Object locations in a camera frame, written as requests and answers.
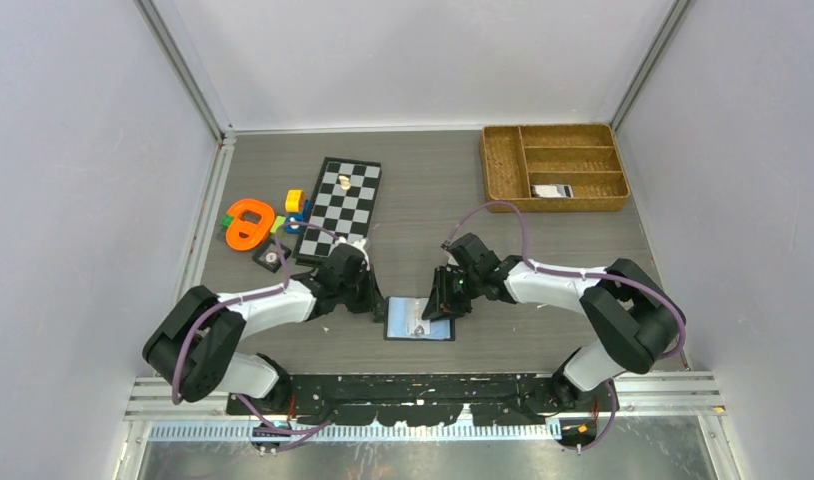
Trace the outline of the black leather card holder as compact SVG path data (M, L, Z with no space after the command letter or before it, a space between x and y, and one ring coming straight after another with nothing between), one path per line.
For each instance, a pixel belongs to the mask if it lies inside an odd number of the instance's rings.
M423 319L427 303L427 297L389 297L383 338L387 341L453 342L456 339L454 321Z

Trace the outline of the white credit card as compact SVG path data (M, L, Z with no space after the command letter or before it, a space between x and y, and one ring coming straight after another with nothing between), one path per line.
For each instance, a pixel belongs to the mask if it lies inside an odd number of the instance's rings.
M422 318L427 298L390 297L384 334L387 340L426 340L431 338L431 322Z

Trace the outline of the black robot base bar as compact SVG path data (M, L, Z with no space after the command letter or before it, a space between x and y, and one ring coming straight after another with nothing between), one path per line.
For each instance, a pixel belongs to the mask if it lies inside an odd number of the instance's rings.
M292 418L304 426L449 426L469 413L476 426L541 425L551 416L593 418L612 410L605 386L566 404L546 374L295 374L265 399L229 398L230 415Z

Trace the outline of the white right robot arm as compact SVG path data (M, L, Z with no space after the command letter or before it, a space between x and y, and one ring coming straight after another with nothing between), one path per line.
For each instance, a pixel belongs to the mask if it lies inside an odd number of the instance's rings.
M461 318L479 297L553 306L589 321L596 342L573 352L548 382L551 397L567 410L581 409L596 388L617 375L646 374L657 360L682 348L682 311L631 260L575 269L522 255L501 259L472 233L445 243L443 249L449 261L434 271L422 312L427 321Z

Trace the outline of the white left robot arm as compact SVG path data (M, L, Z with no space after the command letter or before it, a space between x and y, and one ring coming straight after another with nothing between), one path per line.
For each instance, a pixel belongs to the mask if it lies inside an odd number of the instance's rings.
M190 288L146 341L142 357L173 388L174 402L194 403L214 391L244 395L267 414L290 398L288 373L264 354L243 354L241 340L307 322L343 305L355 314L383 305L366 239L339 240L316 269L285 285L239 294Z

